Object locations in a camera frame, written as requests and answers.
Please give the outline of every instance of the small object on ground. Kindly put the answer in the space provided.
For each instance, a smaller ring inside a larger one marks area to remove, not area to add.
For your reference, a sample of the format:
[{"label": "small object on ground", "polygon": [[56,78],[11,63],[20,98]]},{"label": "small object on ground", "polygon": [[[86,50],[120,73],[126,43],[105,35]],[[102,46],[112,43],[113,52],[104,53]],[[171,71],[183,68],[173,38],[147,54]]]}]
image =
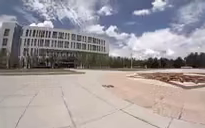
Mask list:
[{"label": "small object on ground", "polygon": [[102,85],[102,86],[105,87],[105,88],[114,88],[113,85]]}]

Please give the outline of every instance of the concrete pavement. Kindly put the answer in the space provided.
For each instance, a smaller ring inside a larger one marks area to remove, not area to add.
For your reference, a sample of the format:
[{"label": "concrete pavement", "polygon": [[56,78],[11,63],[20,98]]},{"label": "concrete pavement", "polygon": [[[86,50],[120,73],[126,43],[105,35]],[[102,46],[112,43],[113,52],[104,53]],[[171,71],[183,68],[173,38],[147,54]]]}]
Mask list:
[{"label": "concrete pavement", "polygon": [[110,73],[125,72],[0,76],[0,128],[205,128],[116,97],[102,87]]}]

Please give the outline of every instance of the tree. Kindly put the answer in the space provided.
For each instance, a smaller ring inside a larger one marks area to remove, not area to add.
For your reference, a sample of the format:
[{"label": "tree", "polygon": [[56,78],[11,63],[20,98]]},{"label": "tree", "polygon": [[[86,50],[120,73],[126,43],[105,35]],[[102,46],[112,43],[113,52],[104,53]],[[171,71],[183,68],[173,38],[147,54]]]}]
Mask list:
[{"label": "tree", "polygon": [[7,49],[0,49],[0,66],[9,68],[9,57]]},{"label": "tree", "polygon": [[174,60],[174,67],[175,68],[181,68],[184,66],[184,60],[181,57],[178,57],[176,60]]}]

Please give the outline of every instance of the building facade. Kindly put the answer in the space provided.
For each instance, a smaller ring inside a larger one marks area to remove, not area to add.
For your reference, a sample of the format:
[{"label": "building facade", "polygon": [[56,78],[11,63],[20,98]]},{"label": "building facade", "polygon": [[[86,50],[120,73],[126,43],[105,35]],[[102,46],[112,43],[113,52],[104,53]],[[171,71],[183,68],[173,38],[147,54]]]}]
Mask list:
[{"label": "building facade", "polygon": [[3,23],[0,42],[0,49],[6,49],[10,55],[10,65],[57,62],[57,65],[82,66],[87,61],[83,58],[109,54],[109,44],[103,38],[63,29],[20,26],[13,22]]}]

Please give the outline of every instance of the sky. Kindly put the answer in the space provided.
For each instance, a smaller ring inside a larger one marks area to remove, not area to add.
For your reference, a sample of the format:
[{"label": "sky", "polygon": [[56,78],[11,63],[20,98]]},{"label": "sky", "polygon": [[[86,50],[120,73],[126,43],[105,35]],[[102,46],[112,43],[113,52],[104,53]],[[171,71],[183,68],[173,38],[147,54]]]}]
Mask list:
[{"label": "sky", "polygon": [[0,0],[7,21],[101,36],[111,56],[205,52],[205,0]]}]

